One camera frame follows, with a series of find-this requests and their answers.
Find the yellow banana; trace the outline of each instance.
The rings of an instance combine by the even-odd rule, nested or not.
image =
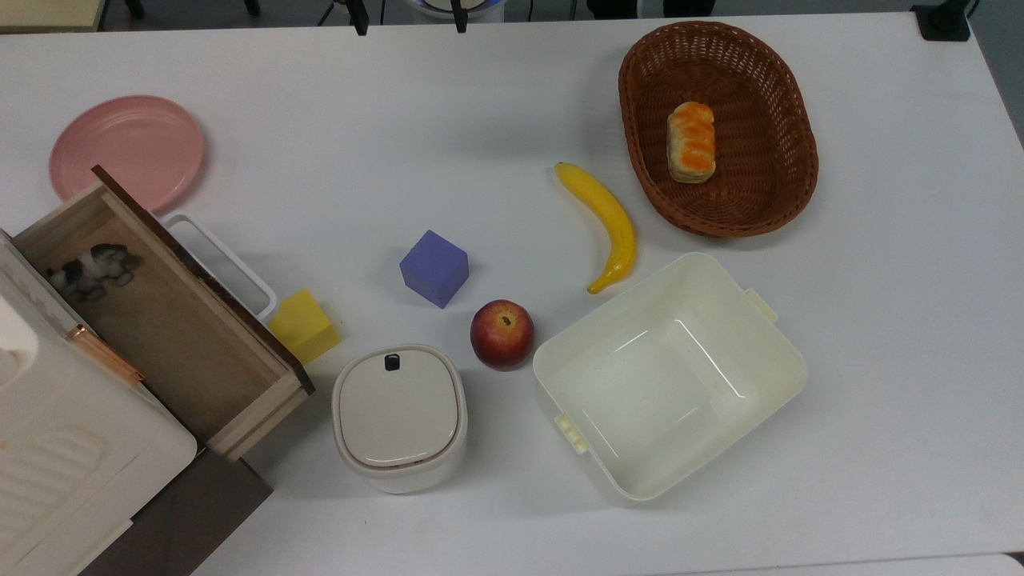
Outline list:
[[[559,162],[555,164],[555,174],[572,196],[580,199],[601,219],[601,223],[608,231],[608,238],[611,240],[608,261],[601,276],[587,287],[588,292],[597,294],[609,284],[629,276],[633,270],[633,262],[637,258],[637,237],[633,232],[633,223],[623,205],[615,200],[608,189],[583,168]]]

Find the bread roll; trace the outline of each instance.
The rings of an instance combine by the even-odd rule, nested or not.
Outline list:
[[[669,115],[669,172],[684,183],[715,173],[715,115],[700,102],[683,102]]]

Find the wooden drawer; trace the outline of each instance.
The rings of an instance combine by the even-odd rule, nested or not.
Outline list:
[[[68,303],[200,442],[242,456],[309,394],[302,365],[106,172],[12,239],[45,278],[95,244],[128,247],[134,279]]]

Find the red apple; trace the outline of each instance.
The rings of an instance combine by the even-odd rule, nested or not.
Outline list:
[[[487,302],[473,317],[469,342],[480,362],[495,370],[511,370],[529,356],[534,346],[534,321],[526,310],[515,302]]]

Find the animal figurine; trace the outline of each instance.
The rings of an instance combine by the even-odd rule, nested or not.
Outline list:
[[[100,285],[104,278],[113,278],[118,286],[124,286],[135,278],[125,268],[124,260],[128,248],[121,244],[96,244],[77,260],[72,260],[60,270],[46,271],[46,279],[66,299],[76,292],[86,301],[94,301],[106,293]]]

